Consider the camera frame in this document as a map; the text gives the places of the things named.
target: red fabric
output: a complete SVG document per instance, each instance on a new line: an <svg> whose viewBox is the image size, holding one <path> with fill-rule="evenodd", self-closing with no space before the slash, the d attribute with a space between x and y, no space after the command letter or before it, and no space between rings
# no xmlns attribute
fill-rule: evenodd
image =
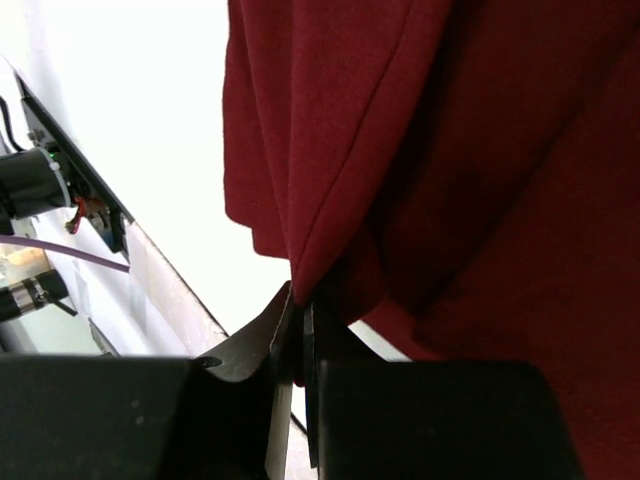
<svg viewBox="0 0 640 480"><path fill-rule="evenodd" d="M413 358L521 359L640 478L640 2L233 0L227 213Z"/></svg>

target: black plastic part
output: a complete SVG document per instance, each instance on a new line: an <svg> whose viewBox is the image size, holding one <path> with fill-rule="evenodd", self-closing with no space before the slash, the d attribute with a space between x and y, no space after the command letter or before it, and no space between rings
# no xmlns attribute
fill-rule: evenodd
<svg viewBox="0 0 640 480"><path fill-rule="evenodd" d="M13 229L13 224L7 215L4 213L4 209L0 209L0 234L1 235L14 235L16 232Z"/></svg>
<svg viewBox="0 0 640 480"><path fill-rule="evenodd" d="M65 206L63 189L47 155L46 151L34 148L0 156L0 205L5 222ZM56 158L55 162L63 178L68 176L65 159Z"/></svg>
<svg viewBox="0 0 640 480"><path fill-rule="evenodd" d="M48 272L36 275L36 279L40 283L40 286L42 286L42 289L52 298L62 300L69 296L67 286L64 284L64 280L57 270L49 270Z"/></svg>
<svg viewBox="0 0 640 480"><path fill-rule="evenodd" d="M287 284L199 359L5 358L0 478L281 480L300 360L321 479L584 478L534 368L387 363L352 335Z"/></svg>
<svg viewBox="0 0 640 480"><path fill-rule="evenodd" d="M585 478L551 390L532 367L321 368L321 479Z"/></svg>
<svg viewBox="0 0 640 480"><path fill-rule="evenodd" d="M18 145L18 142L16 142L16 139L13 136L13 126L11 124L11 115L9 114L9 106L7 105L7 102L5 102L4 98L2 98L2 96L0 96L0 110L2 111L2 120L4 122L5 130L7 131L7 139L9 140L9 143L16 150L16 152L23 152L24 148ZM4 143L4 140L1 137L0 137L0 147L5 147L4 149L6 150L6 145Z"/></svg>
<svg viewBox="0 0 640 480"><path fill-rule="evenodd" d="M296 318L287 284L200 359L1 358L0 478L282 480Z"/></svg>
<svg viewBox="0 0 640 480"><path fill-rule="evenodd" d="M319 422L319 367L322 362L367 360L372 365L383 364L373 350L367 347L344 322L330 310L325 302L316 301L304 311L303 351L305 371L305 398L307 406L307 440L309 462L318 466Z"/></svg>
<svg viewBox="0 0 640 480"><path fill-rule="evenodd" d="M9 287L0 288L0 322L7 322L22 315L20 308L9 290Z"/></svg>
<svg viewBox="0 0 640 480"><path fill-rule="evenodd" d="M133 217L124 208L109 186L98 175L93 166L80 152L78 147L64 133L53 116L36 99L25 82L16 76L22 92L22 105L27 125L34 137L34 144L47 150L58 152L69 163L71 182L75 194L82 197L94 197L105 203L108 209L109 231L100 232L105 243L113 252L126 253L123 217L133 222Z"/></svg>

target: electronic component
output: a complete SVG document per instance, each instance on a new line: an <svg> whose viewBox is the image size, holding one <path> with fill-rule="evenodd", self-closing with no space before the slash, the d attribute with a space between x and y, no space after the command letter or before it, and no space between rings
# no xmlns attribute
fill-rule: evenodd
<svg viewBox="0 0 640 480"><path fill-rule="evenodd" d="M60 301L68 296L67 287L55 270L25 278L0 288L0 322L14 320L49 304L56 305L69 315L76 315L75 310Z"/></svg>
<svg viewBox="0 0 640 480"><path fill-rule="evenodd" d="M122 220L124 218L133 223L133 217L26 84L19 77L16 78L22 92L22 105L33 145L51 152L55 160L64 161L68 166L65 178L72 203L79 210L77 218L67 225L68 230L77 231L81 218L86 218L112 252L126 254Z"/></svg>
<svg viewBox="0 0 640 480"><path fill-rule="evenodd" d="M0 156L0 231L12 235L12 219L71 207L68 175L64 155L44 148Z"/></svg>

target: purple cable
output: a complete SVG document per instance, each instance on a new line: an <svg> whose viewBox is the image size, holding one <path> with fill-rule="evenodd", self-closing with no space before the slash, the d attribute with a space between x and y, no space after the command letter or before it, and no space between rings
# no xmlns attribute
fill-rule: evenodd
<svg viewBox="0 0 640 480"><path fill-rule="evenodd" d="M91 255L90 253L76 250L75 248L65 247L64 245L58 245L57 243L44 242L42 240L36 240L35 238L12 237L10 235L0 235L0 243L50 250L52 252L61 253L62 255L76 257L86 262L95 263L96 265L101 265L106 268L111 268L119 272L129 273L129 265L112 262L106 258Z"/></svg>

